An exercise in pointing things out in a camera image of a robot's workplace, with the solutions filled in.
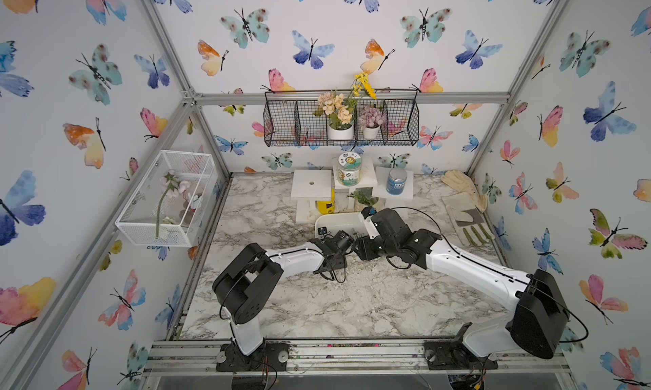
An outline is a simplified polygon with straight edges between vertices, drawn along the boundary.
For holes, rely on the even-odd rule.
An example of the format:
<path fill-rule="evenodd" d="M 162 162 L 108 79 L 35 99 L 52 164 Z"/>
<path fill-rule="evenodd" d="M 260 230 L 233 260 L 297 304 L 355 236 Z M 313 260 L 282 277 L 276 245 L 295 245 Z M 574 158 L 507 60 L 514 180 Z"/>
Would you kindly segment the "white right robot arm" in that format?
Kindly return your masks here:
<path fill-rule="evenodd" d="M 579 318 L 546 271 L 513 270 L 459 248 L 441 231 L 412 231 L 395 209 L 366 207 L 357 217 L 366 230 L 358 245 L 361 259 L 399 258 L 407 266 L 451 276 L 507 312 L 482 323 L 468 322 L 454 337 L 426 342 L 429 370 L 492 370 L 497 365 L 491 357 L 518 350 L 552 359 L 561 344 L 588 339 L 587 333 L 566 336 L 569 320 Z"/>

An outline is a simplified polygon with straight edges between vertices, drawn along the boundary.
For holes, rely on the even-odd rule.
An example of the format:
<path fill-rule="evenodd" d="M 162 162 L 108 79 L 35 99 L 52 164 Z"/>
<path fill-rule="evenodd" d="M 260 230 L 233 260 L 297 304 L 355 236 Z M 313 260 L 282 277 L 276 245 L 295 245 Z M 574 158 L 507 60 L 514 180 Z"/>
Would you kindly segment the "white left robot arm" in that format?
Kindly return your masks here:
<path fill-rule="evenodd" d="M 308 273 L 345 282 L 337 271 L 347 271 L 346 256 L 353 248 L 354 238 L 344 231 L 289 249 L 266 250 L 255 242 L 247 245 L 212 284 L 220 304 L 219 317 L 229 323 L 232 334 L 231 341 L 220 348 L 216 370 L 285 371 L 290 347 L 264 340 L 259 313 L 277 285 L 290 276 Z"/>

